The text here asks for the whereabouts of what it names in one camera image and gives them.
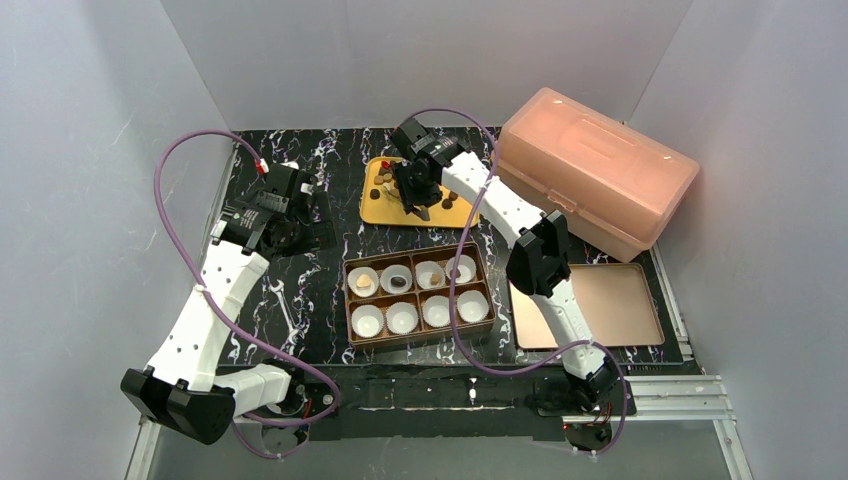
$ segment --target orange plastic box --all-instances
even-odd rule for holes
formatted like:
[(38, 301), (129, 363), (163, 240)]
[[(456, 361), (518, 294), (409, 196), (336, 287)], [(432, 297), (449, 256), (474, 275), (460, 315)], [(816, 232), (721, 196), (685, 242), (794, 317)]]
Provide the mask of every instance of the orange plastic box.
[(619, 261), (651, 248), (698, 164), (543, 88), (504, 125), (497, 174), (528, 202)]

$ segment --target black marble table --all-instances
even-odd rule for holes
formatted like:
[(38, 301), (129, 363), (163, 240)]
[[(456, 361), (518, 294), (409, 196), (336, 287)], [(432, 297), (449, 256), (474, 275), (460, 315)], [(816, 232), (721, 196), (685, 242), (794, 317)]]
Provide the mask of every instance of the black marble table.
[[(442, 131), (467, 140), (481, 157), (489, 153), (485, 137), (475, 128)], [(389, 142), (389, 133), (389, 129), (365, 128), (242, 134), (269, 163), (296, 161), (301, 169), (318, 176), (329, 192), (339, 241), (335, 248), (273, 260), (267, 274), (245, 302), (238, 318), (242, 328), (312, 364), (467, 364), (450, 337), (393, 350), (361, 352), (355, 351), (348, 342), (341, 273), (344, 260), (454, 244), (460, 234), (460, 230), (454, 229), (367, 225), (359, 218), (366, 163), (376, 156), (398, 154)], [(242, 195), (251, 185), (261, 181), (248, 157), (244, 149), (237, 149), (227, 200)], [(472, 230), (471, 240), (484, 253), (497, 310), (494, 328), (488, 335), (469, 339), (471, 349), (486, 363), (537, 361), (544, 352), (516, 348), (512, 334), (509, 289), (504, 271), (509, 256), (506, 243), (485, 219)], [(571, 263), (615, 262), (574, 236), (568, 258)], [(679, 364), (683, 358), (650, 254), (642, 253), (634, 261), (642, 265), (648, 277), (666, 341), (659, 347), (616, 348), (613, 352), (627, 365)], [(231, 334), (220, 363), (256, 364), (267, 356)]]

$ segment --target white wall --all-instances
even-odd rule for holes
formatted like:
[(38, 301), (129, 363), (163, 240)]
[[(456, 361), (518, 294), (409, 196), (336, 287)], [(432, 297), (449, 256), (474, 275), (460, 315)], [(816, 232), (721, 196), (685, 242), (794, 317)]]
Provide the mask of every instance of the white wall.
[(433, 106), (499, 125), (542, 86), (624, 120), (691, 0), (162, 3), (247, 130), (394, 126)]
[(699, 160), (660, 239), (757, 478), (845, 478), (848, 4), (696, 0), (631, 125)]
[[(0, 477), (122, 478), (139, 414), (121, 376), (191, 285), (154, 163), (179, 134), (226, 126), (153, 0), (2, 2), (0, 105)], [(166, 172), (195, 254), (230, 149), (197, 140)]]

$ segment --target red wire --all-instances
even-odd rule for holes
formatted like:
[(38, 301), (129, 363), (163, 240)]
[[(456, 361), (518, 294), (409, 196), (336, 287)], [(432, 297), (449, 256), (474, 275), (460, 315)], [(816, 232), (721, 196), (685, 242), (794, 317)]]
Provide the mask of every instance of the red wire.
[(309, 412), (312, 410), (312, 399), (309, 399), (309, 403), (306, 404), (306, 411), (303, 412), (303, 418), (309, 416)]
[(609, 402), (609, 407), (607, 408), (607, 414), (604, 417), (604, 423), (602, 423), (601, 425), (606, 425), (607, 423), (609, 423), (610, 418), (612, 418), (612, 402)]

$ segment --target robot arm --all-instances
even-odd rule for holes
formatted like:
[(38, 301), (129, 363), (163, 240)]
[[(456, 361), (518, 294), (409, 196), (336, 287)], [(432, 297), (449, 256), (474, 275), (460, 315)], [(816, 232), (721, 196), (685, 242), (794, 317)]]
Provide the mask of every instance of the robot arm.
[[(313, 222), (313, 208), (327, 212), (326, 193), (315, 177), (272, 165), (264, 184), (225, 207), (212, 231), (201, 275), (205, 290), (229, 318), (268, 269), (268, 259), (335, 244), (329, 222)], [(292, 382), (283, 369), (262, 364), (216, 376), (229, 328), (196, 286), (177, 322), (144, 370), (129, 369), (121, 390), (141, 413), (204, 444), (218, 440), (233, 417), (282, 402)]]
[[(392, 142), (407, 160), (396, 164), (401, 202), (407, 213), (435, 205), (444, 185), (469, 202), (483, 189), (489, 170), (461, 141), (437, 136), (414, 119), (399, 126)], [(539, 307), (560, 345), (592, 340), (592, 333), (574, 297), (566, 260), (565, 217), (545, 214), (492, 177), (479, 207), (481, 215), (510, 247), (507, 278)], [(586, 408), (608, 395), (618, 374), (598, 349), (580, 346), (562, 355), (567, 377)]]
[[(477, 158), (477, 155), (465, 152), (456, 156), (451, 166), (442, 172), (442, 185), (469, 202), (473, 202), (480, 193), (488, 174), (488, 168)], [(486, 195), (483, 196), (479, 212), (504, 237), (510, 251), (523, 248), (519, 242), (522, 238), (526, 238), (525, 233), (532, 232), (534, 226), (546, 217), (544, 211), (524, 201), (498, 177), (492, 178)], [(525, 274), (519, 271), (513, 277)], [(553, 286), (550, 295), (535, 292), (528, 294), (544, 315), (559, 345), (575, 340), (592, 340), (592, 332), (589, 331), (586, 319), (574, 298), (570, 278), (560, 279)], [(568, 373), (585, 379), (602, 367), (604, 359), (603, 354), (597, 349), (582, 346), (563, 353), (562, 363)]]

